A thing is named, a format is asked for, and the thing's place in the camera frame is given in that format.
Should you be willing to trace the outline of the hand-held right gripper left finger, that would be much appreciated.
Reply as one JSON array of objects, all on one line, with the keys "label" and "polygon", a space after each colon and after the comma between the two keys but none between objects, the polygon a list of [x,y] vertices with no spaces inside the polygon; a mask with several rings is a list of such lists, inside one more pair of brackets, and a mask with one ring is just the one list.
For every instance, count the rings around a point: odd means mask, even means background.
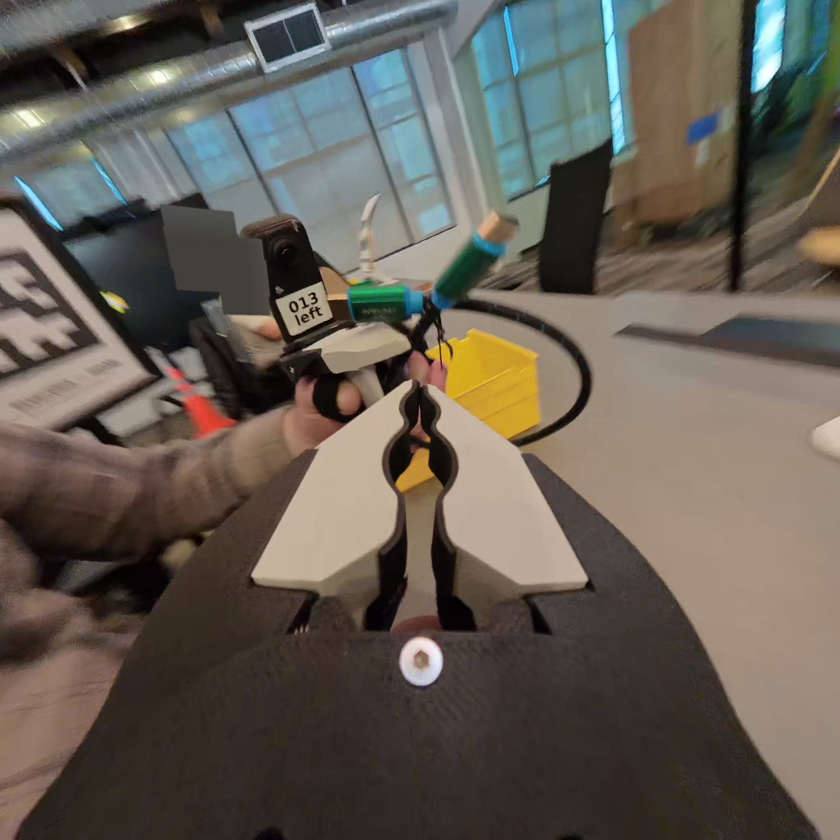
[{"label": "hand-held right gripper left finger", "polygon": [[399,385],[320,444],[263,549],[253,582],[339,598],[385,628],[406,585],[406,512],[396,479],[411,461],[419,385]]}]

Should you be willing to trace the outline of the silver ceiling duct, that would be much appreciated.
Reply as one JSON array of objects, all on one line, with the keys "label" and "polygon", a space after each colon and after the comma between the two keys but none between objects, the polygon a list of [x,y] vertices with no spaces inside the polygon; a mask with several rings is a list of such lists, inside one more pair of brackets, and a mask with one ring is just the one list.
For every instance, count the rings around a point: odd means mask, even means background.
[{"label": "silver ceiling duct", "polygon": [[[377,39],[392,35],[415,39],[428,30],[448,25],[457,13],[457,2],[359,2],[324,12],[314,2],[301,3],[248,21],[246,40],[135,68],[79,91],[2,110],[2,159],[32,154],[111,123],[126,123],[183,100],[286,71],[308,60],[323,63],[344,50],[366,48]],[[268,61],[257,33],[289,18],[316,26],[320,41]]]}]

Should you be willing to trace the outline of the black office chair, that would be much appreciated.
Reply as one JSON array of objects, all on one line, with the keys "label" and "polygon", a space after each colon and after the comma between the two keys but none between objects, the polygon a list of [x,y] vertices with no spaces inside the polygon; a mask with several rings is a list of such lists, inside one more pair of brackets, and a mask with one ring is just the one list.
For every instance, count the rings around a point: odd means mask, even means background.
[{"label": "black office chair", "polygon": [[606,196],[612,178],[613,141],[549,172],[549,200],[539,247],[542,292],[595,294],[595,263],[602,234]]}]

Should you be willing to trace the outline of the person's left forearm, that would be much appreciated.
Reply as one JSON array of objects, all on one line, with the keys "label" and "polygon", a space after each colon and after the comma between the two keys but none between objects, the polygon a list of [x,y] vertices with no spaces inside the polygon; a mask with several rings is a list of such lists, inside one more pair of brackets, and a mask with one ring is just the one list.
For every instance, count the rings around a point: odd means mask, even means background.
[{"label": "person's left forearm", "polygon": [[212,529],[306,447],[299,406],[225,432],[125,448],[2,425],[2,587],[27,586],[35,557],[131,559]]}]

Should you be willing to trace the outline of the white curved banner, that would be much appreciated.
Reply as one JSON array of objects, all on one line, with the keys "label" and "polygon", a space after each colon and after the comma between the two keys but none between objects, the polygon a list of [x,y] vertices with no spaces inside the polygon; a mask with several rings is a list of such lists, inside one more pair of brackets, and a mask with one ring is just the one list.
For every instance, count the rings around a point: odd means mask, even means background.
[{"label": "white curved banner", "polygon": [[364,205],[360,218],[359,260],[360,272],[365,279],[377,277],[377,262],[375,257],[375,243],[373,235],[373,217],[380,200],[379,193],[374,194]]}]

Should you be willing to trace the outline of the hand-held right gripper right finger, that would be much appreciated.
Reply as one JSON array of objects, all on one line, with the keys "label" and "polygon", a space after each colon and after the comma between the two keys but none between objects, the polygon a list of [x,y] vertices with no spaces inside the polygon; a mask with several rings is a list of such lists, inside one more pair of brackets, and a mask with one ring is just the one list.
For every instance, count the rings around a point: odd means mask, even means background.
[{"label": "hand-held right gripper right finger", "polygon": [[514,444],[433,386],[423,389],[423,430],[442,487],[430,549],[442,628],[476,628],[502,602],[587,587]]}]

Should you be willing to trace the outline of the yellow plastic bin stack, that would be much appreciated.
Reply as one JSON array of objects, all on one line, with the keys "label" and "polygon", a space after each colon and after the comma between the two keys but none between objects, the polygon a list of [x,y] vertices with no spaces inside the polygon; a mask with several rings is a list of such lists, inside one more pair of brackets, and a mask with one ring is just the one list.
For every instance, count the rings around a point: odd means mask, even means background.
[{"label": "yellow plastic bin stack", "polygon": [[426,355],[442,355],[447,396],[500,436],[512,439],[541,424],[538,353],[470,329]]}]

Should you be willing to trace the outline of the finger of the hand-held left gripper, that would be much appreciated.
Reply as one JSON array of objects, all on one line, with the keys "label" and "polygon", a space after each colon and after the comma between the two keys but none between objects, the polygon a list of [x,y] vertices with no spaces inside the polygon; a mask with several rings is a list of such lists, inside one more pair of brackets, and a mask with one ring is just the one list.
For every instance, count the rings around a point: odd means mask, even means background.
[{"label": "finger of the hand-held left gripper", "polygon": [[385,396],[380,376],[374,366],[347,371],[347,379],[359,392],[363,409],[372,407]]},{"label": "finger of the hand-held left gripper", "polygon": [[410,339],[388,323],[355,324],[322,340],[322,362],[329,371],[359,371],[411,348]]}]

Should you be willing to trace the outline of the black monitor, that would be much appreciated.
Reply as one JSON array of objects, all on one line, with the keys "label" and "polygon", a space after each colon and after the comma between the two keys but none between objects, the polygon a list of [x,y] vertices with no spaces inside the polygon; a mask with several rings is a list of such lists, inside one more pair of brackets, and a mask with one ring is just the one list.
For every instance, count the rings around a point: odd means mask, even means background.
[{"label": "black monitor", "polygon": [[191,324],[211,296],[177,289],[159,207],[136,199],[82,218],[59,238],[140,345],[166,354],[192,346]]}]

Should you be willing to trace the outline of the black ceiling vent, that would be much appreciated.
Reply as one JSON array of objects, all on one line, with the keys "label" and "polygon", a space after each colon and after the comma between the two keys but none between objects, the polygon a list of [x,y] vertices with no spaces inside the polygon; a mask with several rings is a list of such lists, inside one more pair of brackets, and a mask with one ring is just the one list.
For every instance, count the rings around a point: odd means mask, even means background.
[{"label": "black ceiling vent", "polygon": [[248,20],[245,32],[267,75],[331,50],[321,12],[313,1]]}]

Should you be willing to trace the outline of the person's left hand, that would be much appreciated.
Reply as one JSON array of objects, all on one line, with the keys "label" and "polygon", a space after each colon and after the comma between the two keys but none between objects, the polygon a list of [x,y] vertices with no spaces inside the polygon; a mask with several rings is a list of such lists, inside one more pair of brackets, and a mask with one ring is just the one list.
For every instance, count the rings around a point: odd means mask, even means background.
[{"label": "person's left hand", "polygon": [[[447,375],[448,370],[439,359],[429,360],[425,353],[415,351],[404,364],[402,378],[445,392]],[[290,452],[296,456],[317,447],[365,408],[362,393],[343,374],[301,378],[293,406],[282,418]]]}]

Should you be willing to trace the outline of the orange traffic cone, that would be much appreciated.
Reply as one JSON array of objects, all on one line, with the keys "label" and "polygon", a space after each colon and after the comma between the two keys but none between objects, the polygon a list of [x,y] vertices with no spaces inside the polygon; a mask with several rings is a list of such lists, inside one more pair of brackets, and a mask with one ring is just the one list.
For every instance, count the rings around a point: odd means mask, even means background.
[{"label": "orange traffic cone", "polygon": [[223,415],[210,399],[201,395],[179,369],[166,364],[164,372],[175,394],[161,399],[183,410],[192,425],[193,439],[207,438],[237,425],[234,419]]}]

